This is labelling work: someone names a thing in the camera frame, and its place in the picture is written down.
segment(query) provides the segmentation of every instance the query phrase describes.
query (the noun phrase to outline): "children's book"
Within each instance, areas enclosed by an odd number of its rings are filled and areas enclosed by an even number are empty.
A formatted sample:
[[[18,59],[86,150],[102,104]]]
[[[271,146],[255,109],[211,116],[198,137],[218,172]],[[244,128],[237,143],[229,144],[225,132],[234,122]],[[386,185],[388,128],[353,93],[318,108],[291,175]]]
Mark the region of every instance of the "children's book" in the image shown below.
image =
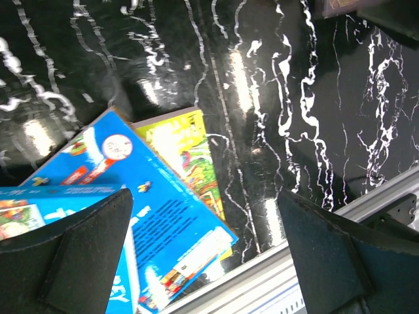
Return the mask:
[[[24,185],[120,183],[134,198],[126,252],[106,313],[158,313],[237,237],[108,109]]]
[[[181,109],[137,122],[133,127],[183,182],[225,221],[202,111],[196,107]],[[229,249],[220,260],[231,255]]]
[[[120,184],[0,188],[0,240],[76,213],[119,189]]]

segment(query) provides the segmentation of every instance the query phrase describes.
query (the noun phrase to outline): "glossy surface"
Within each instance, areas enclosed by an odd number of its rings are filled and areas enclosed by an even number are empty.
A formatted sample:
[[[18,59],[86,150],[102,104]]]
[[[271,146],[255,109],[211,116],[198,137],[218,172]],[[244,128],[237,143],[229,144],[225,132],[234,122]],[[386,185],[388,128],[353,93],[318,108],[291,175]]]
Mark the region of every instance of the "glossy surface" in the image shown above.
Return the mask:
[[[306,0],[8,0],[1,15],[2,185],[109,105],[133,121],[203,110],[240,240],[190,290],[283,241],[281,188],[336,210],[418,163],[419,52],[354,16],[314,20]]]

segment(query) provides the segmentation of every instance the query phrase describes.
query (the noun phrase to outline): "metal rail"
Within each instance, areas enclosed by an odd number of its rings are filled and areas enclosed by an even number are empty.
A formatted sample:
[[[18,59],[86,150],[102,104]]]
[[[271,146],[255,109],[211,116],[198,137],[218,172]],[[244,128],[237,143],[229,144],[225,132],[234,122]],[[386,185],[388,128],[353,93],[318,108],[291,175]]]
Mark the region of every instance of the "metal rail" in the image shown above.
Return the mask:
[[[419,196],[419,167],[384,183],[337,213],[352,221],[361,222],[408,193]],[[297,276],[288,244],[285,242],[175,302],[162,314],[256,313],[258,301],[275,292],[284,292],[291,283],[296,282]],[[298,300],[299,296],[292,294],[290,298]]]

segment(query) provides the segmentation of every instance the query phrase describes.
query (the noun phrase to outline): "white label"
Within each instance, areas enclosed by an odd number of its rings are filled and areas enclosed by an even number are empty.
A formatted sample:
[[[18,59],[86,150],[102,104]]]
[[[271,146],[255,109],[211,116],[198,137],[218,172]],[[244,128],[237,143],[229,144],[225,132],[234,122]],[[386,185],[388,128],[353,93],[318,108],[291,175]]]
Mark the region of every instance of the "white label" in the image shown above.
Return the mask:
[[[221,227],[208,232],[174,267],[181,275],[188,278],[199,272],[210,260],[230,248],[232,238]]]
[[[131,155],[132,142],[125,135],[114,134],[103,142],[102,150],[108,159],[122,160]]]

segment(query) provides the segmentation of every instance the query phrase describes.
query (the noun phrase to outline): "blue book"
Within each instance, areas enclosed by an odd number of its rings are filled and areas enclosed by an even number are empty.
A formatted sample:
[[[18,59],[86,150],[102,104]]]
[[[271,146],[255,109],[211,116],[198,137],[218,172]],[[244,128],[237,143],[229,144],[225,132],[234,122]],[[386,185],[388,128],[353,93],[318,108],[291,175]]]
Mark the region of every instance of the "blue book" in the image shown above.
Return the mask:
[[[24,185],[120,183],[134,198],[107,314],[158,313],[237,237],[109,109]],[[130,254],[129,247],[134,243]]]
[[[0,240],[81,211],[119,189],[120,184],[0,188]]]

